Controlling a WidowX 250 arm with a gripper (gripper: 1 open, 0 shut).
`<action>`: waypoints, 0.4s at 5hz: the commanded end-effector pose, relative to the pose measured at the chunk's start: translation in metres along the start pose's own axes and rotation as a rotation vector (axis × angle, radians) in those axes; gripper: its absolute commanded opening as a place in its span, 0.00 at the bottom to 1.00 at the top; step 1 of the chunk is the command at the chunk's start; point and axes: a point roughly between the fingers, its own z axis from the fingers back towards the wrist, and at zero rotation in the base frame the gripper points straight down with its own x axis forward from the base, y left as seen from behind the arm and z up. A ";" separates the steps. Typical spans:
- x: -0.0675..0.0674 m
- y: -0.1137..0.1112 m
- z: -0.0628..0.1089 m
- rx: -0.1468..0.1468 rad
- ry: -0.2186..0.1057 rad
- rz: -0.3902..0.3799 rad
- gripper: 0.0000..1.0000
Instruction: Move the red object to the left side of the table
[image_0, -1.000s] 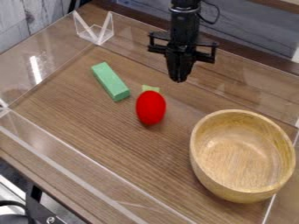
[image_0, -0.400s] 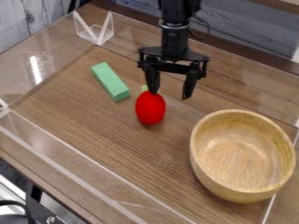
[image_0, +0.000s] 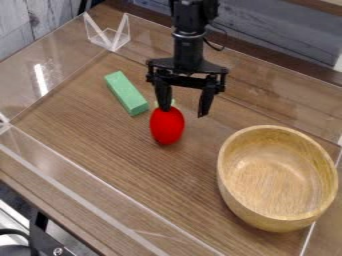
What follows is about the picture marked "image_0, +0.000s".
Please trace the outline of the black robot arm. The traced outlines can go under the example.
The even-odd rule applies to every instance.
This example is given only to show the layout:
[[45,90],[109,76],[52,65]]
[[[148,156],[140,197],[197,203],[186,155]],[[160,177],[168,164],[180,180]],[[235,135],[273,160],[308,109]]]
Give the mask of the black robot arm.
[[219,0],[168,0],[172,18],[173,55],[148,59],[146,81],[152,84],[158,108],[170,110],[172,87],[200,89],[197,117],[208,114],[213,96],[225,90],[228,69],[202,57],[205,27],[217,17]]

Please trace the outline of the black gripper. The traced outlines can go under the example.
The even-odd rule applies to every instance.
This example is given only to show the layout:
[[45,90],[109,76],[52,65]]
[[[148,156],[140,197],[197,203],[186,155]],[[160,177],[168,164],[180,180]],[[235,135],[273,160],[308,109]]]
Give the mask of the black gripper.
[[201,60],[193,70],[176,67],[172,58],[148,59],[145,80],[153,83],[158,108],[170,109],[172,86],[202,89],[198,99],[197,117],[204,117],[210,108],[215,94],[225,90],[228,69]]

